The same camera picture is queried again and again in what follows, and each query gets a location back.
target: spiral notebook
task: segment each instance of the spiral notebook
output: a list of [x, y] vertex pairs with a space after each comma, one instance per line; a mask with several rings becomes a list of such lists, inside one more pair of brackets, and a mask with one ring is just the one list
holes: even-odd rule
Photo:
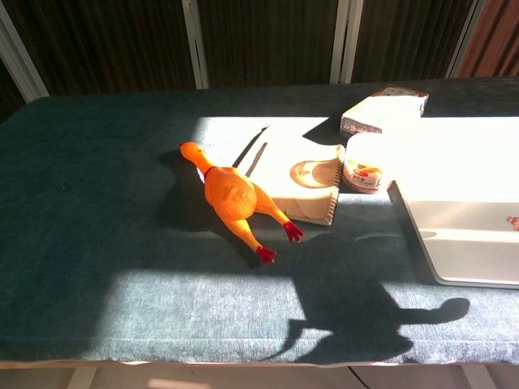
[[345, 149], [266, 130], [237, 169], [292, 220], [330, 225], [337, 207]]

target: small round container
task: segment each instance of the small round container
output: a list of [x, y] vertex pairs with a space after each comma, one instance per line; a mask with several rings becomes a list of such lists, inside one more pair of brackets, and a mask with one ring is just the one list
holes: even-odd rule
[[388, 142], [382, 134], [360, 133], [348, 140], [342, 177], [361, 193], [379, 193], [392, 183], [388, 171]]

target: rubber chicken leg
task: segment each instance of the rubber chicken leg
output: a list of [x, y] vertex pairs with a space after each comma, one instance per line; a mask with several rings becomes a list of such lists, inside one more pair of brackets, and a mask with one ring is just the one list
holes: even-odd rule
[[180, 144], [182, 155], [193, 162], [205, 177], [205, 198], [227, 228], [242, 239], [264, 263], [274, 263], [275, 251], [262, 246], [252, 234], [247, 218], [261, 212], [276, 219], [285, 228], [290, 241], [301, 240], [303, 232], [292, 223], [276, 204], [235, 168], [215, 166], [204, 150], [194, 143]]

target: notebook spiral binding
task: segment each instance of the notebook spiral binding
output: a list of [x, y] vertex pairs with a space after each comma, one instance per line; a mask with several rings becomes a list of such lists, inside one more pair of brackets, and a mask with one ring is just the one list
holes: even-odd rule
[[339, 185], [341, 184], [345, 153], [346, 149], [344, 146], [341, 146], [341, 152], [339, 153], [339, 164], [337, 165], [337, 171], [335, 172], [335, 177], [333, 178], [333, 186], [335, 189], [333, 190], [330, 208], [328, 209], [328, 214], [326, 215], [326, 222], [328, 224], [333, 222], [333, 216], [335, 215], [335, 210], [337, 209], [337, 204], [339, 203]]

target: table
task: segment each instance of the table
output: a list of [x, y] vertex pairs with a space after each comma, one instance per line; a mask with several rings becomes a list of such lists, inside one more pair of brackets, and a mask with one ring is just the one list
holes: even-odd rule
[[[518, 79], [404, 82], [424, 116], [518, 116]], [[399, 199], [341, 189], [333, 226], [256, 257], [178, 144], [231, 165], [263, 126], [341, 141], [383, 84], [40, 99], [0, 125], [0, 360], [519, 363], [519, 291], [441, 286]]]

